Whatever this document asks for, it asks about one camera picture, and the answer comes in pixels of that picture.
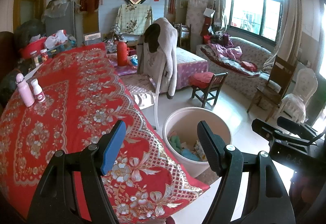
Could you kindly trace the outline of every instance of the red bucket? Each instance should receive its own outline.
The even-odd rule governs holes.
[[[24,59],[28,59],[31,57],[31,52],[37,51],[37,55],[40,54],[40,51],[44,49],[44,43],[47,37],[41,38],[35,42],[32,42],[28,44],[25,48],[20,49],[19,52],[21,54],[21,57]]]

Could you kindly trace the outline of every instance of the plaid floral cloth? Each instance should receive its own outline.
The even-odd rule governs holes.
[[[151,5],[123,4],[119,8],[116,24],[122,33],[141,35],[153,23]]]

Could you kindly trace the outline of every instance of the small wooden stool chair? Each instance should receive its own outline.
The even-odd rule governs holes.
[[[222,88],[222,85],[227,77],[228,73],[221,73],[221,74],[214,74],[212,72],[203,72],[203,73],[196,73],[189,77],[189,83],[193,87],[191,97],[194,98],[195,96],[203,103],[202,108],[205,108],[205,104],[207,101],[214,99],[214,104],[217,102],[218,95]],[[201,99],[196,92],[202,91],[204,93],[204,98]]]

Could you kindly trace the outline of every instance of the bottle label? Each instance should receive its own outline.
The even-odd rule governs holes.
[[[43,91],[41,93],[35,95],[35,97],[36,97],[36,100],[38,102],[43,102],[45,100],[45,95],[44,95],[44,92]]]

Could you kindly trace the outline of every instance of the pink bottle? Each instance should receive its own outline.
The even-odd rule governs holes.
[[[16,82],[17,82],[18,91],[22,97],[23,102],[27,107],[32,106],[33,103],[35,102],[34,96],[31,89],[29,88],[29,85],[24,79],[23,74],[21,73],[17,74]]]

